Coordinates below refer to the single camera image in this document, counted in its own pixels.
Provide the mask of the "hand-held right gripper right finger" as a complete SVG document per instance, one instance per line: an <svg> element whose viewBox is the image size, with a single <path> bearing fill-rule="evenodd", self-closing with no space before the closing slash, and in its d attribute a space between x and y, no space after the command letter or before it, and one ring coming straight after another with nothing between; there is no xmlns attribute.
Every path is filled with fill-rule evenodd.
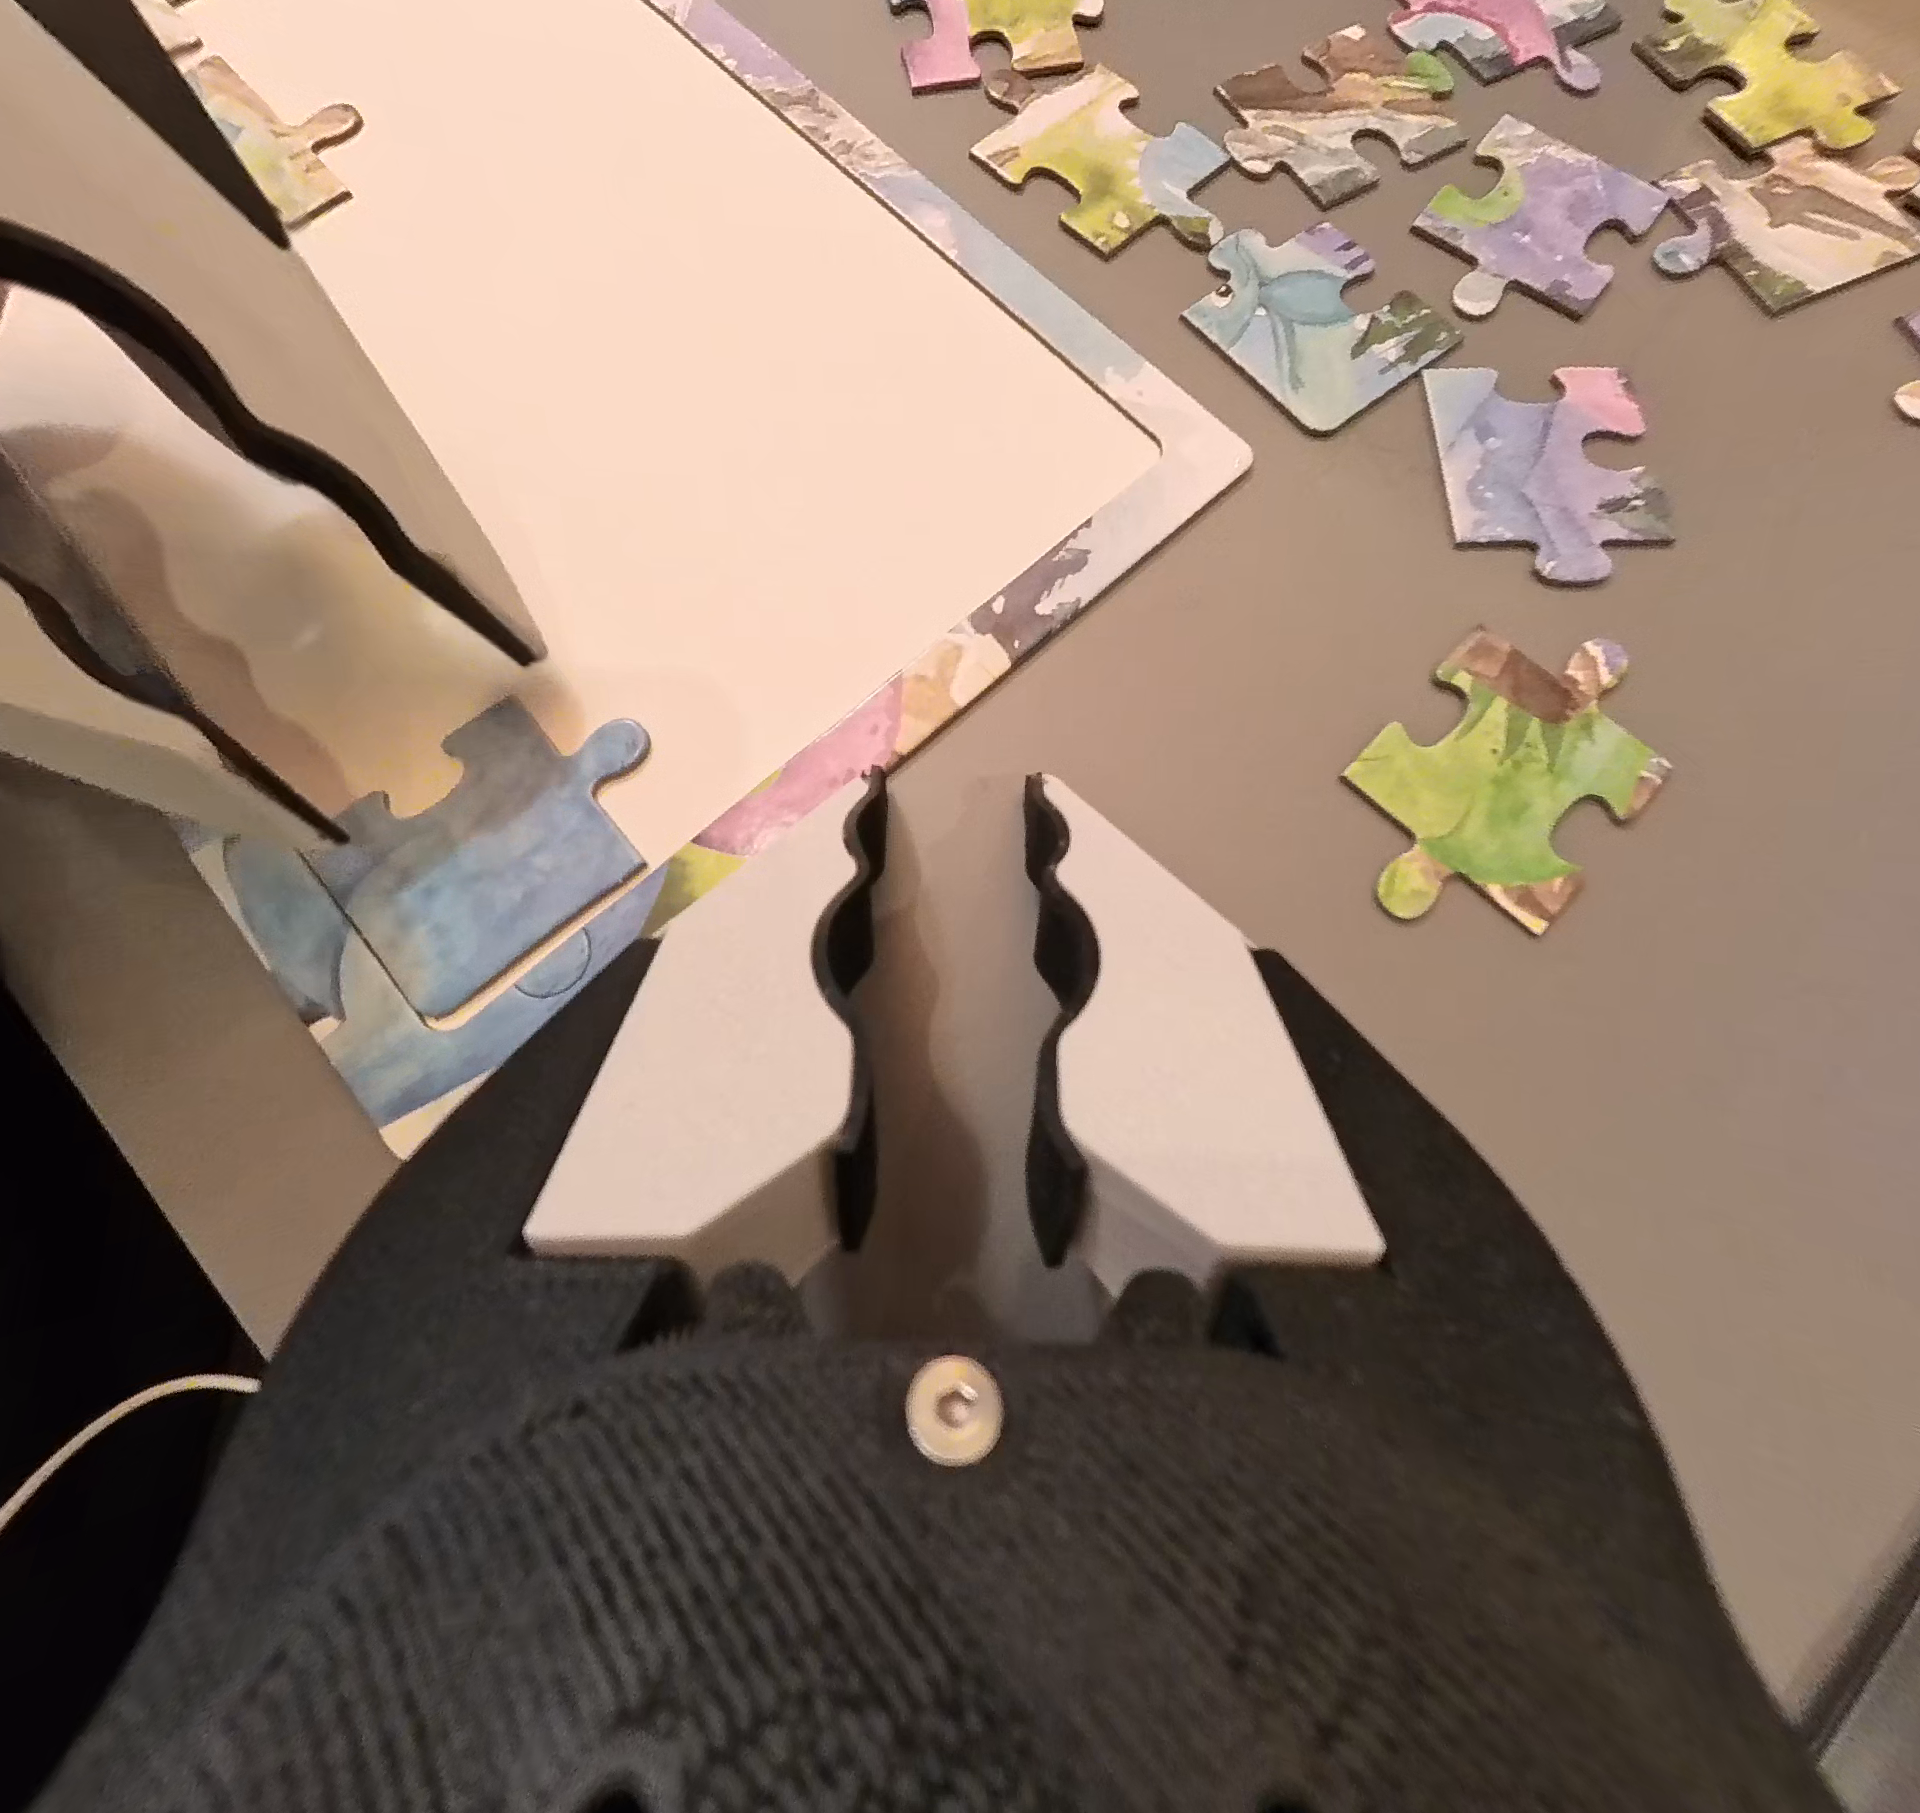
<svg viewBox="0 0 1920 1813"><path fill-rule="evenodd" d="M1383 1233L1248 935L1055 774L1024 784L1055 1012L1025 1148L1035 1244L1110 1297L1269 1266L1369 1269Z"/></svg>

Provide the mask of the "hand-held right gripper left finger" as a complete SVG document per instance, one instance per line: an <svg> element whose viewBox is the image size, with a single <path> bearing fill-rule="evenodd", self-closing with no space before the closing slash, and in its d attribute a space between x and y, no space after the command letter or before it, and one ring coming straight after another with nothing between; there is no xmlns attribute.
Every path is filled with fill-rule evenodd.
<svg viewBox="0 0 1920 1813"><path fill-rule="evenodd" d="M828 1257L878 1196L857 989L885 777L842 784L659 940L535 1200L542 1254Z"/></svg>

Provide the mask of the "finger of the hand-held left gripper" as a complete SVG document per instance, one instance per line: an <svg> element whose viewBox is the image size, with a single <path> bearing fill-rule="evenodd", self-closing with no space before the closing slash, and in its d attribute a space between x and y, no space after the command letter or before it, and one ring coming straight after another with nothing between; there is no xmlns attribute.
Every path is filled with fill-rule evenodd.
<svg viewBox="0 0 1920 1813"><path fill-rule="evenodd" d="M229 835L342 830L214 723L101 583L5 560L2 747L42 770Z"/></svg>
<svg viewBox="0 0 1920 1813"><path fill-rule="evenodd" d="M97 70L2 0L5 281L158 359L252 465L301 485L506 658L535 615L468 502L131 6Z"/></svg>

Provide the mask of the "yellow green eyed jigsaw piece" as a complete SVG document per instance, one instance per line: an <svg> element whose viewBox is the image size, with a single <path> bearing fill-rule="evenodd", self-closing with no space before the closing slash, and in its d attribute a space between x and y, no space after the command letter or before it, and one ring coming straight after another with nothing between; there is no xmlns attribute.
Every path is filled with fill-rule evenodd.
<svg viewBox="0 0 1920 1813"><path fill-rule="evenodd" d="M289 231L352 198L348 183L330 169L324 149L363 131L357 105L332 101L301 121L286 121L223 56L206 47L180 8L165 0L131 3Z"/></svg>

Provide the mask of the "light blue jigsaw piece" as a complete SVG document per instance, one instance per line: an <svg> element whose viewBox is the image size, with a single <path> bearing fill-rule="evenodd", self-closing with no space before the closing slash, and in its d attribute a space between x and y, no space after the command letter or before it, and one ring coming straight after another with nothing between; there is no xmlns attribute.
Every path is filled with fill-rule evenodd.
<svg viewBox="0 0 1920 1813"><path fill-rule="evenodd" d="M367 793L305 855L410 1004L440 1018L643 870L599 791L648 755L629 719L561 749L506 698L446 734L457 783L415 815Z"/></svg>

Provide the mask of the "puzzle tray with painted border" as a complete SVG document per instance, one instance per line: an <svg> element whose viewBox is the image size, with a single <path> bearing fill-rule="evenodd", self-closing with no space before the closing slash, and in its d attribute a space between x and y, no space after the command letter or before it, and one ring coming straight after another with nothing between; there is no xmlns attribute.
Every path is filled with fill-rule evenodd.
<svg viewBox="0 0 1920 1813"><path fill-rule="evenodd" d="M366 126L299 257L510 569L546 655L353 714L415 815L512 698L643 870L449 1017L290 855L197 855L397 1153L638 940L897 769L1223 498L1251 448L714 0L165 0Z"/></svg>

